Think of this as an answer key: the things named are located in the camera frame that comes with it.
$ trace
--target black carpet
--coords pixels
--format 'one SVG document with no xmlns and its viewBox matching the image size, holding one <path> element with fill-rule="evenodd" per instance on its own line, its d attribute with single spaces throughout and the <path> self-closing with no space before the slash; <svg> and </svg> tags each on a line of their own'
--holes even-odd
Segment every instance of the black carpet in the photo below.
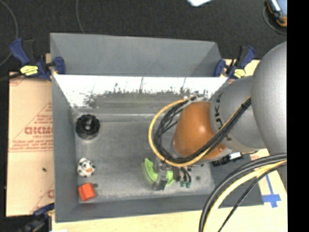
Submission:
<svg viewBox="0 0 309 232">
<path fill-rule="evenodd" d="M 76 0 L 2 0 L 15 14 L 19 37 L 34 39 L 35 55 L 49 52 L 50 32 L 81 32 Z M 235 58 L 239 47 L 252 45 L 256 58 L 287 40 L 263 19 L 265 0 L 214 0 L 200 7 L 187 0 L 80 0 L 79 13 L 87 33 L 215 41 L 223 58 Z M 0 63 L 9 54 L 15 27 L 0 3 Z M 14 57 L 0 66 L 0 77 L 18 70 Z M 30 217 L 5 216 L 8 131 L 8 87 L 0 83 L 0 232 L 15 231 Z"/>
</svg>

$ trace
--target clamp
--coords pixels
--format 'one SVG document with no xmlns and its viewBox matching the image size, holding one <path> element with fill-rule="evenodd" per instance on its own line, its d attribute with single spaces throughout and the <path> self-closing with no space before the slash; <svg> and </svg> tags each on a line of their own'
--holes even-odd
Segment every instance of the clamp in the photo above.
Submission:
<svg viewBox="0 0 309 232">
<path fill-rule="evenodd" d="M 16 232 L 37 232 L 42 228 L 47 222 L 51 222 L 48 212 L 54 210 L 55 204 L 51 203 L 33 212 L 35 219 L 25 224 L 22 228 L 18 229 Z"/>
<path fill-rule="evenodd" d="M 14 40 L 10 44 L 10 51 L 21 62 L 20 73 L 25 77 L 37 77 L 51 81 L 51 71 L 49 69 L 51 66 L 56 67 L 58 74 L 65 74 L 66 72 L 62 57 L 56 57 L 51 63 L 46 63 L 42 57 L 35 61 L 32 52 L 28 56 L 24 51 L 21 38 Z"/>
<path fill-rule="evenodd" d="M 228 79 L 240 79 L 245 76 L 245 67 L 248 63 L 252 61 L 255 57 L 256 51 L 255 49 L 250 46 L 242 46 L 240 47 L 239 55 L 236 61 L 232 61 L 231 64 L 228 66 L 226 61 L 220 59 L 215 67 L 214 70 L 214 77 L 219 77 L 223 75 Z"/>
</svg>

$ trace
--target black wire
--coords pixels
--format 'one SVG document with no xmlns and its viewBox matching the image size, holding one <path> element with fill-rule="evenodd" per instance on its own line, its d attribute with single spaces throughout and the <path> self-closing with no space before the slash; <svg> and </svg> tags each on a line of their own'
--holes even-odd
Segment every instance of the black wire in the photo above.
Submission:
<svg viewBox="0 0 309 232">
<path fill-rule="evenodd" d="M 245 197 L 248 195 L 248 193 L 252 190 L 252 188 L 262 179 L 264 178 L 267 174 L 283 167 L 286 165 L 286 162 L 276 166 L 272 169 L 269 169 L 268 171 L 266 171 L 264 174 L 260 175 L 257 179 L 255 179 L 254 182 L 252 182 L 252 184 L 247 188 L 247 190 L 243 193 L 243 195 L 240 197 L 240 199 L 236 202 L 236 204 L 233 206 L 232 210 L 230 211 L 230 213 L 227 215 L 226 219 L 224 220 L 223 224 L 221 225 L 220 229 L 218 230 L 218 232 L 220 232 L 223 227 L 225 226 L 225 224 L 228 222 L 228 220 L 231 218 L 231 216 L 234 214 L 234 212 L 236 211 L 236 209 L 240 206 L 241 202 L 245 199 Z"/>
<path fill-rule="evenodd" d="M 198 151 L 191 154 L 188 157 L 185 158 L 174 158 L 163 146 L 162 146 L 162 135 L 163 135 L 163 128 L 164 124 L 170 120 L 170 116 L 175 113 L 175 111 L 182 107 L 184 105 L 184 102 L 177 104 L 176 106 L 172 107 L 163 117 L 161 120 L 159 127 L 157 131 L 154 134 L 154 145 L 158 149 L 161 155 L 163 155 L 166 159 L 169 159 L 170 161 L 174 163 L 185 163 L 187 161 L 190 161 L 191 159 L 194 159 L 201 153 L 203 153 L 205 150 L 208 149 L 208 153 L 213 151 L 216 146 L 226 137 L 226 135 L 229 133 L 229 131 L 232 129 L 232 127 L 235 125 L 235 123 L 238 121 L 240 116 L 245 112 L 245 110 L 251 105 L 251 98 L 246 100 L 240 108 L 234 113 L 234 115 L 230 118 L 230 120 L 221 128 L 221 130 L 212 138 L 210 139 L 204 146 L 202 146 Z"/>
<path fill-rule="evenodd" d="M 286 160 L 286 159 L 287 159 L 286 153 L 264 157 L 264 158 L 257 159 L 257 160 L 254 160 L 252 162 L 249 162 L 249 163 L 243 165 L 242 167 L 236 169 L 231 174 L 229 174 L 218 186 L 216 186 L 216 188 L 213 190 L 213 192 L 208 197 L 208 199 L 207 199 L 207 201 L 206 201 L 206 203 L 205 203 L 205 205 L 202 209 L 200 222 L 199 222 L 199 232 L 203 232 L 204 225 L 205 225 L 205 217 L 206 217 L 208 211 L 210 210 L 213 202 L 216 200 L 216 197 L 221 192 L 221 189 L 223 189 L 224 186 L 228 182 L 230 182 L 234 178 L 237 178 L 239 176 L 243 176 L 244 174 L 254 170 L 255 168 L 263 167 L 263 166 L 266 166 L 266 165 L 269 165 L 269 164 L 272 164 L 272 163 L 277 163 L 279 161 Z"/>
<path fill-rule="evenodd" d="M 16 77 L 19 77 L 19 76 L 21 76 L 21 75 L 23 75 L 23 74 L 22 74 L 22 73 L 14 73 L 14 74 L 12 74 L 12 75 L 8 75 L 8 76 L 1 77 L 1 78 L 0 78 L 0 83 L 5 82 L 5 81 L 8 81 L 8 80 L 13 79 L 13 78 L 16 78 Z"/>
<path fill-rule="evenodd" d="M 187 171 L 184 167 L 181 167 L 180 169 L 181 169 L 181 171 L 183 172 L 183 174 L 184 174 L 185 176 L 187 176 L 188 182 L 191 183 L 191 176 L 190 176 L 190 174 L 188 173 L 188 171 Z"/>
<path fill-rule="evenodd" d="M 13 11 L 11 10 L 11 8 L 2 0 L 0 0 L 0 3 L 9 11 L 9 13 L 11 14 L 13 20 L 14 20 L 14 24 L 15 24 L 15 38 L 18 38 L 18 23 L 17 23 L 17 19 L 13 13 Z M 7 60 L 11 57 L 12 53 L 10 52 L 8 56 L 6 56 L 6 58 L 0 63 L 0 67 L 5 64 L 7 62 Z"/>
</svg>

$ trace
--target small white figurine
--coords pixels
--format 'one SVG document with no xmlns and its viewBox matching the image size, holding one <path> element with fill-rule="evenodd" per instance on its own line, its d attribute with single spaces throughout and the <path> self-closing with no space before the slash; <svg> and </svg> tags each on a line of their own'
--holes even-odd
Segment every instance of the small white figurine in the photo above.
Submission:
<svg viewBox="0 0 309 232">
<path fill-rule="evenodd" d="M 91 161 L 83 157 L 79 160 L 77 173 L 81 177 L 90 177 L 94 173 L 95 168 L 95 165 L 93 165 Z"/>
</svg>

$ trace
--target orange cube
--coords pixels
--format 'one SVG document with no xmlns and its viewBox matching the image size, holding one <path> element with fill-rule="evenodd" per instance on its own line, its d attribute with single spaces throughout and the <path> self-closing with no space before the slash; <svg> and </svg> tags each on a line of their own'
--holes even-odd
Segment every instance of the orange cube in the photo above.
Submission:
<svg viewBox="0 0 309 232">
<path fill-rule="evenodd" d="M 86 201 L 96 197 L 96 192 L 91 183 L 86 183 L 78 187 L 78 192 L 82 201 Z"/>
</svg>

